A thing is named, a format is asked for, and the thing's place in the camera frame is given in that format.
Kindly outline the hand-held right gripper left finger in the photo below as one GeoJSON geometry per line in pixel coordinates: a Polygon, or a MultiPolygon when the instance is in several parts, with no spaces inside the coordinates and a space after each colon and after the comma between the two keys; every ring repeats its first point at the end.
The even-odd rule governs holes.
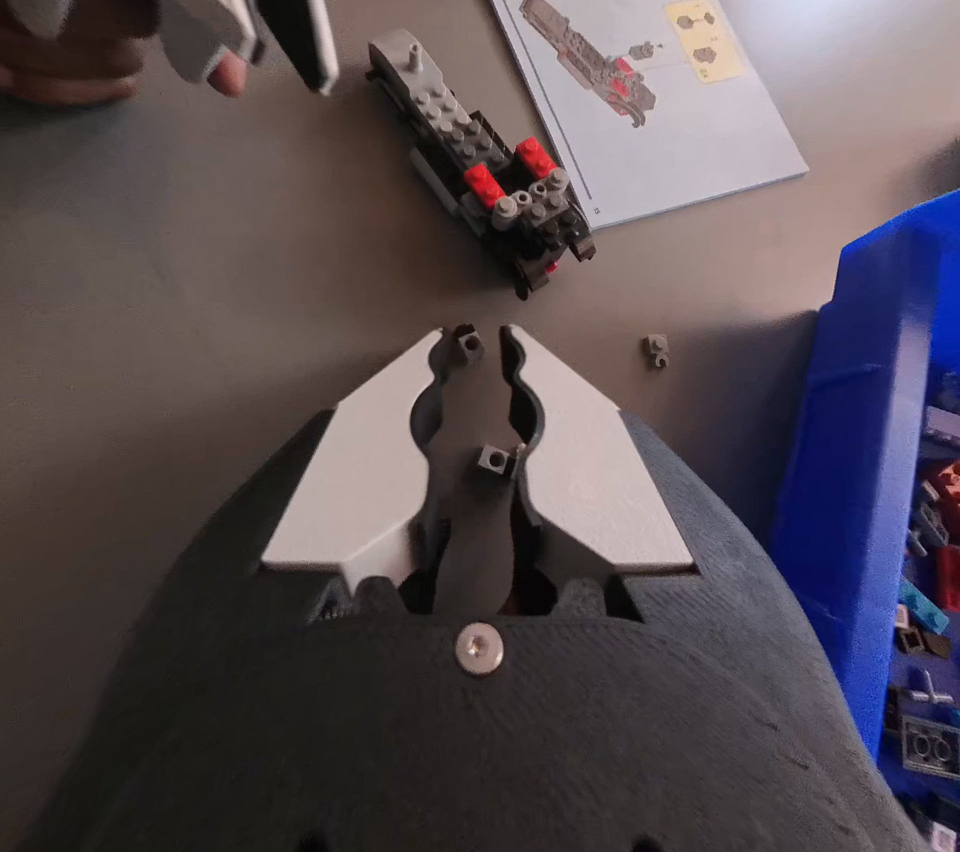
{"type": "Polygon", "coordinates": [[[443,420],[451,329],[427,333],[333,410],[261,563],[402,586],[436,575],[448,534],[429,445],[443,420]]]}

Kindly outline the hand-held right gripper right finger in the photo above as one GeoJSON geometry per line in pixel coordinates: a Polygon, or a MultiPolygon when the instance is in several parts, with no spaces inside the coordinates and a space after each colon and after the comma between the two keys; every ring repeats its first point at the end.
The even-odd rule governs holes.
{"type": "Polygon", "coordinates": [[[513,455],[510,602],[549,613],[572,582],[602,604],[628,578],[695,575],[695,558],[617,403],[515,323],[499,329],[513,455]]]}

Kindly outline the toy brick vehicle model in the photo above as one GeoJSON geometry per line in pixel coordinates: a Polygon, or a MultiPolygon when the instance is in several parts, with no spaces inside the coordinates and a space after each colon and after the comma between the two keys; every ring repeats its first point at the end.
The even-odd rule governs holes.
{"type": "Polygon", "coordinates": [[[581,263],[594,258],[570,175],[538,139],[509,148],[480,110],[467,111],[408,30],[382,33],[367,50],[366,78],[409,132],[415,171],[497,260],[518,298],[545,287],[566,253],[581,263]]]}

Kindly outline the grey desk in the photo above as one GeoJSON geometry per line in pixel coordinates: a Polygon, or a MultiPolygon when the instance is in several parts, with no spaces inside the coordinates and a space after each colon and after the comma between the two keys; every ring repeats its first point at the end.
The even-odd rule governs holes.
{"type": "Polygon", "coordinates": [[[512,145],[544,136],[490,1],[327,1],[330,97],[271,50],[224,99],[151,45],[127,102],[2,102],[2,850],[193,537],[425,332],[470,322],[489,350],[442,393],[451,510],[464,459],[512,435],[515,321],[764,541],[841,248],[958,187],[958,0],[719,0],[808,172],[601,230],[521,302],[365,78],[368,41],[404,27],[512,145]]]}

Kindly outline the person's left hand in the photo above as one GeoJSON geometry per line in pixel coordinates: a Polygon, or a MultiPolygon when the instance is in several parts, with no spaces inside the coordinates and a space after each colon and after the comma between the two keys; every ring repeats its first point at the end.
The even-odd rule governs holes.
{"type": "Polygon", "coordinates": [[[2,93],[64,107],[129,99],[160,18],[160,0],[75,0],[62,31],[41,38],[1,0],[2,93]]]}

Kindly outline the blue plastic bin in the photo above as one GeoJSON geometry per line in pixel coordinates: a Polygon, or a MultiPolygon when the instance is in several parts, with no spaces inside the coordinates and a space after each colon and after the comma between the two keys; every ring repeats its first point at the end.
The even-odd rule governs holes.
{"type": "Polygon", "coordinates": [[[882,773],[882,727],[935,366],[959,372],[957,190],[842,250],[769,542],[902,811],[882,773]]]}

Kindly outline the pile of colourful toy bricks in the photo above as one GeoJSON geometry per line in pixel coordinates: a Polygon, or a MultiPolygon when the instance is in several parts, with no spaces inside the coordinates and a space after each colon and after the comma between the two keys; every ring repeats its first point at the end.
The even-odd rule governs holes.
{"type": "Polygon", "coordinates": [[[934,367],[884,704],[880,767],[933,850],[959,849],[959,376],[934,367]]]}

